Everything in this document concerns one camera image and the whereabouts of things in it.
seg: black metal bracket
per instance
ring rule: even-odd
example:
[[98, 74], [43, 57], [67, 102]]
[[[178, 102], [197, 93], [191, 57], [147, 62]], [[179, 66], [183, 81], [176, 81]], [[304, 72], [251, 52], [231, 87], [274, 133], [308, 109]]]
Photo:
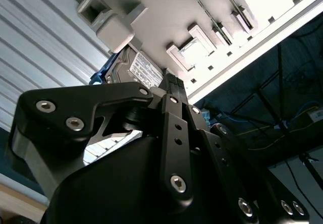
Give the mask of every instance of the black metal bracket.
[[[248, 149], [222, 124], [216, 124], [211, 132], [221, 136], [223, 146], [229, 151], [249, 196], [253, 196], [261, 214], [269, 223], [289, 220], [306, 221], [309, 214], [301, 202], [268, 170], [260, 167], [250, 156]], [[300, 214], [291, 210], [292, 215], [282, 208], [283, 203], [289, 207], [297, 203], [304, 211]]]
[[[148, 106], [152, 98], [140, 83], [32, 90], [19, 97], [13, 129], [57, 158], [76, 158], [92, 137], [96, 141], [108, 137], [102, 134], [114, 113], [128, 107]], [[69, 118], [79, 119], [71, 124], [82, 125], [82, 130], [69, 128]], [[98, 118], [103, 118], [103, 122], [100, 129], [95, 129]]]
[[193, 200], [187, 122], [182, 119], [182, 103], [171, 94], [162, 98], [164, 129], [161, 135], [161, 186], [167, 190], [171, 213], [183, 211]]

